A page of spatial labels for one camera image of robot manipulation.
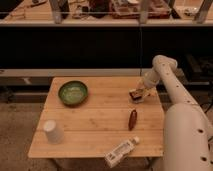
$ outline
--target food item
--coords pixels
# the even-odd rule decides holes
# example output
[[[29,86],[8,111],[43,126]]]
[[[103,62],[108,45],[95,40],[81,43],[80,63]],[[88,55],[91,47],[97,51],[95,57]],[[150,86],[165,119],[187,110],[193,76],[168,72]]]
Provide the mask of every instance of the food item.
[[[131,96],[132,100],[139,100],[142,98],[142,91],[141,89],[132,89],[129,91],[129,95]]]
[[[137,121],[137,111],[136,111],[136,109],[134,109],[131,112],[130,117],[129,117],[129,130],[130,131],[135,127],[136,121]]]

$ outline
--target table leg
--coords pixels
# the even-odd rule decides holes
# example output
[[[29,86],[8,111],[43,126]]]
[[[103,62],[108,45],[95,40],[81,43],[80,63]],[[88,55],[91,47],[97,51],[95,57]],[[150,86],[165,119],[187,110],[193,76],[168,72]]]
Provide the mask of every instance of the table leg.
[[[156,163],[158,158],[157,157],[146,157],[146,160],[148,162],[148,165],[147,165],[146,169],[150,170],[150,171],[154,171],[153,165]]]
[[[55,167],[57,171],[63,171],[63,168],[55,161],[55,159],[48,159]]]

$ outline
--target floor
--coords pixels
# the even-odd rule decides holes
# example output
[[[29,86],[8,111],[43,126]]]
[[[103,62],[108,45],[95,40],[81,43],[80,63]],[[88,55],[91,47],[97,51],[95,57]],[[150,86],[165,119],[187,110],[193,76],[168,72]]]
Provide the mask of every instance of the floor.
[[[161,93],[160,97],[166,110],[170,106],[170,103],[167,103],[167,95]],[[201,101],[207,100],[201,95],[198,95],[198,98]],[[56,171],[50,160],[27,157],[43,104],[43,102],[0,103],[0,171]],[[213,120],[213,110],[208,112],[208,117]],[[74,171],[110,170],[103,159],[83,161],[76,159],[72,164]],[[143,171],[146,164],[147,161],[143,158],[126,159],[111,171]],[[162,171],[161,159],[157,161],[154,171]]]

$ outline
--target bottle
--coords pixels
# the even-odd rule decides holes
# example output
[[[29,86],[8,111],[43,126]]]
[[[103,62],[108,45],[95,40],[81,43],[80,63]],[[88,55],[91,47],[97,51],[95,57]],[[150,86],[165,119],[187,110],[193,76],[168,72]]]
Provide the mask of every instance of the bottle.
[[[110,168],[115,167],[120,163],[128,154],[135,148],[135,145],[139,143],[139,137],[134,137],[130,140],[125,140],[112,151],[105,155],[105,160]]]

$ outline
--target brown sausage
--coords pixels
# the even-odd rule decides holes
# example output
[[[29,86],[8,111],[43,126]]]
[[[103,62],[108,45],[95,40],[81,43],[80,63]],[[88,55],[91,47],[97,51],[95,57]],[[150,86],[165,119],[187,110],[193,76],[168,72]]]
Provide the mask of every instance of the brown sausage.
[[[136,109],[134,109],[129,117],[129,131],[131,131],[135,127],[136,121],[137,121],[137,111]]]

